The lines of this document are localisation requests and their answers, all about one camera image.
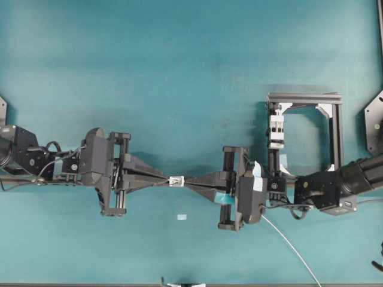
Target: small white object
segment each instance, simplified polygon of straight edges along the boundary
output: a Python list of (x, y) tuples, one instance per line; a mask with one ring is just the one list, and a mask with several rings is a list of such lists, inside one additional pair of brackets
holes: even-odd
[(271, 142), (269, 148), (271, 149), (283, 149), (284, 144), (280, 142)]
[(327, 169), (328, 172), (334, 172), (335, 171), (335, 165), (331, 164), (331, 166)]
[(170, 187), (183, 187), (185, 183), (184, 176), (170, 176), (169, 186)]
[(254, 184), (253, 184), (253, 190), (262, 192), (263, 190), (263, 178), (262, 178), (262, 168), (261, 165), (254, 161), (254, 168), (253, 168), (253, 176), (254, 176)]
[(186, 214), (177, 214), (177, 220), (186, 220), (187, 215)]

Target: black cable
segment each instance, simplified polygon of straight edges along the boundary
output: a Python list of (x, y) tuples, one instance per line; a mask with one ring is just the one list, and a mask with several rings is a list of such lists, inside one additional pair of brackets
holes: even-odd
[(60, 146), (60, 144), (59, 144), (58, 142), (56, 142), (56, 141), (51, 141), (51, 142), (47, 143), (47, 145), (45, 146), (45, 148), (46, 148), (47, 151), (49, 150), (49, 148), (50, 148), (51, 145), (54, 145), (54, 147), (56, 147), (57, 152), (61, 152), (61, 146)]
[(1, 185), (1, 189), (3, 191), (9, 191), (9, 190), (13, 190), (14, 188), (17, 188), (17, 187), (22, 187), (23, 185), (33, 185), (34, 183), (33, 182), (25, 182), (25, 183), (22, 183), (22, 184), (15, 184), (13, 185), (12, 187), (9, 187), (9, 188), (4, 188), (4, 184), (2, 182), (2, 179), (0, 178), (0, 185)]
[(304, 219), (306, 217), (307, 210), (302, 210), (302, 215), (300, 215), (300, 216), (297, 215), (293, 209), (290, 209), (290, 213), (291, 213), (291, 215), (293, 216), (294, 219), (302, 220), (302, 219)]
[(275, 205), (275, 206), (265, 206), (261, 204), (266, 209), (274, 209), (278, 207), (287, 207), (287, 208), (294, 208), (294, 207), (313, 207), (311, 204), (294, 204), (294, 203), (287, 203), (287, 204), (281, 204), (281, 205)]

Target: metal frame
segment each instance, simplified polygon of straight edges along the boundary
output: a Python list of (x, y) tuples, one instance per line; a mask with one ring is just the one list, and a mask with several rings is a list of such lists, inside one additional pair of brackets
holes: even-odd
[(281, 173), (291, 174), (279, 162), (279, 151), (284, 147), (284, 116), (289, 109), (315, 106), (329, 120), (330, 127), (330, 166), (332, 171), (344, 165), (342, 137), (342, 96), (338, 93), (328, 94), (292, 94), (270, 93), (268, 95), (268, 149), (269, 174), (278, 176)]
[[(383, 60), (383, 0), (377, 0), (379, 34), (381, 37), (381, 56)], [(364, 109), (366, 125), (366, 148), (372, 155), (383, 153), (383, 91), (381, 91)]]

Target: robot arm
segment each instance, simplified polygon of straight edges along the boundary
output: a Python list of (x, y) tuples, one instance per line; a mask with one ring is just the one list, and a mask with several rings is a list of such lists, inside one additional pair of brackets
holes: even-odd
[(301, 176), (294, 203), (313, 204), (331, 215), (357, 210), (357, 195), (383, 186), (383, 155), (353, 161), (334, 172)]

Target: teal table surface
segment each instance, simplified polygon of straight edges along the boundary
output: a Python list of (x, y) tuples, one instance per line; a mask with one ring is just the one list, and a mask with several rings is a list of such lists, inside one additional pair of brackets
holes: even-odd
[[(131, 152), (165, 174), (201, 175), (222, 168), (224, 145), (267, 164), (269, 92), (337, 91), (349, 162), (368, 156), (362, 110), (382, 88), (379, 41), (374, 0), (0, 0), (0, 93), (8, 122), (41, 144), (129, 132)], [(328, 163), (319, 112), (289, 112), (285, 132), (292, 172)], [(127, 208), (101, 217), (91, 188), (0, 193), (0, 282), (313, 282), (265, 221), (218, 230), (219, 205), (186, 188), (137, 191)], [(267, 212), (323, 283), (383, 282), (370, 264), (382, 215), (381, 203), (303, 221)]]

